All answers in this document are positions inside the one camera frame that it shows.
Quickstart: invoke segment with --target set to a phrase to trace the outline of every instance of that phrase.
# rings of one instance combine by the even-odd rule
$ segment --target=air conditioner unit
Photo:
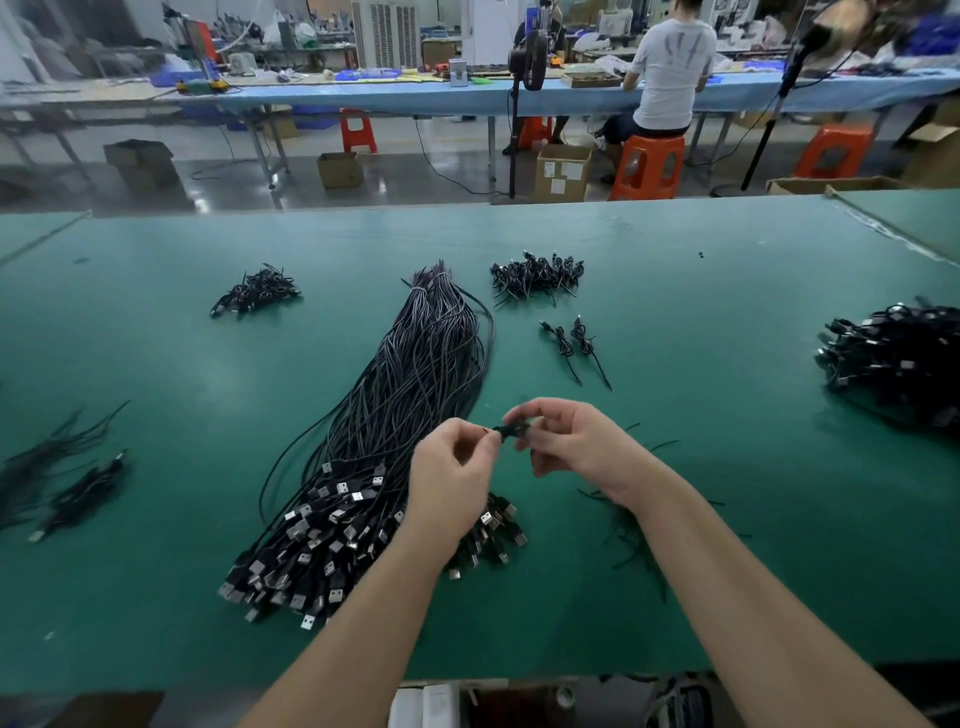
[[[354,2],[353,30],[363,68],[417,68],[422,64],[416,6]]]

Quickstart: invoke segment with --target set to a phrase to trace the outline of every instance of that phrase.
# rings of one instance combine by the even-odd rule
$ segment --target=hand
[[[512,424],[534,417],[539,419],[515,447],[518,452],[530,448],[536,477],[574,471],[613,502],[636,509],[651,470],[666,469],[592,404],[541,397],[514,407],[503,421]]]
[[[452,418],[414,450],[403,525],[428,540],[444,562],[487,507],[501,442],[498,432]]]

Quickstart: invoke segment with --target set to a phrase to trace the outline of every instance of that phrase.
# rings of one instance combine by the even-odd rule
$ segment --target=orange stool
[[[670,155],[674,155],[673,174],[663,175]],[[609,200],[672,200],[680,186],[684,161],[684,138],[647,139],[631,136],[623,145],[623,158]]]
[[[340,111],[356,113],[357,109],[340,109]],[[342,118],[340,120],[340,134],[344,138],[344,151],[352,152],[353,147],[370,147],[370,151],[376,154],[376,139],[373,138],[373,126],[371,126],[370,118],[369,116],[361,116],[360,118],[363,120],[363,129],[358,131],[350,128],[349,119]]]
[[[553,137],[553,117],[546,117],[546,124],[543,123],[542,116],[528,116],[523,122],[523,131],[520,132],[520,141],[517,144],[518,149],[530,149],[535,141],[544,139],[547,144]]]
[[[843,124],[824,124],[806,145],[800,161],[793,170],[794,177],[812,177],[817,180],[838,180],[856,177],[860,162],[874,140],[873,127],[848,127]],[[843,159],[832,169],[818,167],[820,157],[828,149],[844,150]]]

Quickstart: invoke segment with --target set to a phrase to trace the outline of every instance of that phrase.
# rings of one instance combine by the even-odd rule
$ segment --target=dark shorts
[[[611,116],[600,130],[608,144],[623,144],[631,136],[645,136],[648,139],[665,139],[668,136],[683,136],[690,125],[682,129],[644,129],[634,120],[632,111],[622,111]]]

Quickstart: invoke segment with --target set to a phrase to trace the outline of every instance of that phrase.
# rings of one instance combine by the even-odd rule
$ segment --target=green workbench
[[[6,227],[9,218],[0,221]],[[60,222],[37,216],[38,229]],[[524,249],[586,262],[577,298],[495,310],[471,418],[536,395],[594,402],[720,510],[786,585],[873,663],[960,657],[960,455],[829,394],[813,361],[833,317],[925,294],[960,269],[812,197],[83,219],[0,269],[0,456],[75,407],[123,400],[106,461],[122,493],[35,546],[0,532],[0,693],[265,685],[310,639],[289,612],[247,624],[215,593],[260,531],[275,457],[338,401],[408,289],[443,258],[492,303],[490,265]],[[301,301],[211,320],[260,263]],[[581,314],[611,379],[571,379],[538,320]],[[302,462],[315,441],[296,450]],[[80,465],[76,458],[63,467]],[[273,513],[296,488],[284,471]],[[52,484],[62,487],[65,476]],[[609,540],[573,475],[535,480],[504,449],[496,492],[530,544],[437,590],[409,678],[663,673],[708,660],[676,600]]]

